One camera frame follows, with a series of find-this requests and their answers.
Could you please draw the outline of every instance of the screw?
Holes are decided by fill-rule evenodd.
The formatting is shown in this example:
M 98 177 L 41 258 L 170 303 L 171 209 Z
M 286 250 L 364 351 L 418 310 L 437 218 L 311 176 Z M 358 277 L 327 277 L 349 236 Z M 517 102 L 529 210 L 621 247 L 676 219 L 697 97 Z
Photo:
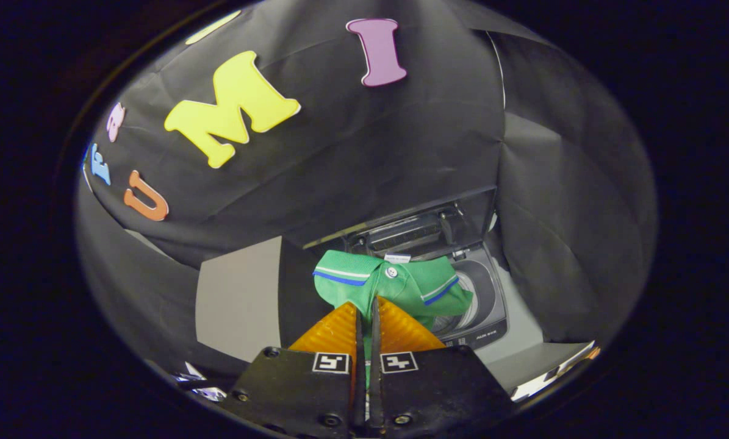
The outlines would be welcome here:
M 397 425 L 405 425 L 408 423 L 411 423 L 412 419 L 410 416 L 407 415 L 401 415 L 394 418 L 394 423 Z
M 323 423 L 323 425 L 326 425 L 327 427 L 337 427 L 338 425 L 340 425 L 341 422 L 342 420 L 334 415 L 324 415 L 321 418 L 321 423 Z

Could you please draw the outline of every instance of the white panel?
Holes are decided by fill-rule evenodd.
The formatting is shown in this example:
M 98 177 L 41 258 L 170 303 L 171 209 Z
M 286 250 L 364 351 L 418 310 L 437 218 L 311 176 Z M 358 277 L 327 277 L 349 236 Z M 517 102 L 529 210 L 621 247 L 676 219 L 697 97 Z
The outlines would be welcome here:
M 244 361 L 280 346 L 281 237 L 202 263 L 196 289 L 196 339 Z

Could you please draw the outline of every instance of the foam letter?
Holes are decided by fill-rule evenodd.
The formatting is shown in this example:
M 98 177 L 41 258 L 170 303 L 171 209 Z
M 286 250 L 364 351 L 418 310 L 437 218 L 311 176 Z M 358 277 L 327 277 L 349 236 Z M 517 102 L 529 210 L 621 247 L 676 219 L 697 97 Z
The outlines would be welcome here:
M 387 18 L 353 20 L 345 25 L 348 32 L 359 36 L 367 59 L 367 74 L 362 84 L 368 87 L 391 84 L 406 77 L 405 69 L 397 61 L 394 44 L 396 21 Z
M 300 111 L 296 99 L 286 99 L 256 69 L 256 53 L 243 52 L 224 62 L 213 74 L 217 105 L 193 101 L 178 103 L 166 118 L 167 131 L 178 130 L 219 168 L 234 156 L 231 144 L 220 144 L 211 134 L 237 143 L 249 141 L 240 109 L 256 133 L 264 133 Z
M 136 187 L 139 191 L 144 192 L 148 198 L 156 203 L 156 207 L 148 207 L 145 203 L 140 202 L 134 196 L 134 192 L 131 189 L 125 190 L 125 197 L 123 197 L 125 205 L 132 207 L 148 220 L 162 221 L 167 217 L 169 214 L 169 205 L 167 204 L 167 201 L 161 197 L 161 194 L 156 192 L 155 189 L 150 187 L 149 184 L 145 183 L 145 181 L 139 177 L 139 172 L 137 170 L 131 171 L 131 175 L 128 177 L 128 184 L 131 187 Z
M 112 112 L 110 112 L 110 118 L 107 119 L 107 133 L 110 134 L 110 142 L 114 142 L 118 138 L 118 130 L 123 124 L 125 117 L 125 108 L 122 108 L 120 103 L 114 106 Z
M 104 162 L 104 158 L 101 153 L 98 152 L 99 145 L 93 144 L 93 151 L 90 155 L 90 173 L 97 175 L 107 182 L 107 186 L 110 186 L 110 167 Z

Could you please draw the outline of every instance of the pink letter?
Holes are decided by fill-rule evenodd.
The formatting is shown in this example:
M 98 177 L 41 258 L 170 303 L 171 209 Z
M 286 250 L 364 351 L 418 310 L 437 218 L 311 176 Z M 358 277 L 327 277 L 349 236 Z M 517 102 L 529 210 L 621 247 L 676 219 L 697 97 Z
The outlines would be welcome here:
M 353 20 L 345 28 L 359 36 L 364 48 L 367 74 L 362 78 L 362 84 L 377 87 L 406 77 L 408 73 L 400 67 L 394 45 L 396 21 L 387 18 Z

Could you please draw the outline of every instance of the orange gripper pad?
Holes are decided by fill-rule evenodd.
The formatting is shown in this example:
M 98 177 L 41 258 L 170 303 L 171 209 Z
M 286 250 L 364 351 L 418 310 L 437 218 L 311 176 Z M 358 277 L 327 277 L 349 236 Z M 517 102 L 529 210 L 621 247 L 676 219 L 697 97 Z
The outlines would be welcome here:
M 445 345 L 399 306 L 378 296 L 381 318 L 381 353 L 420 352 Z

